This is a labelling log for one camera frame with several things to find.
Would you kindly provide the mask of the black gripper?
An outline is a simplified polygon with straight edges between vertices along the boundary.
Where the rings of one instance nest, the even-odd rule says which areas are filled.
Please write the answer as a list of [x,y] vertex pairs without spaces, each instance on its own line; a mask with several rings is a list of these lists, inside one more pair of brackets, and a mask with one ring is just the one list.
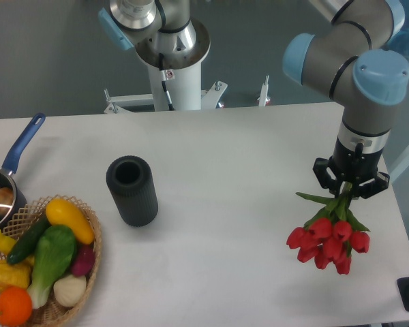
[[323,189],[338,197],[343,181],[359,183],[352,197],[368,199],[389,187],[390,176],[378,171],[382,150],[366,151],[362,140],[344,145],[338,138],[329,159],[315,159],[313,171]]

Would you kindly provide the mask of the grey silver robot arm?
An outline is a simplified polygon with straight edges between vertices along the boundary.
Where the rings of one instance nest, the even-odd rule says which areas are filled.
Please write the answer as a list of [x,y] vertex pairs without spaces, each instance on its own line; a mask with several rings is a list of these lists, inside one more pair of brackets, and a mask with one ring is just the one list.
[[[344,107],[333,155],[314,163],[320,185],[337,195],[347,182],[353,197],[369,198],[390,181],[378,162],[406,96],[409,64],[384,45],[401,29],[405,11],[399,1],[315,1],[314,7],[331,32],[296,36],[282,69]],[[134,49],[147,66],[157,111],[216,107],[220,88],[203,93],[200,81],[209,33],[191,17],[188,1],[111,1],[98,19],[114,44]]]

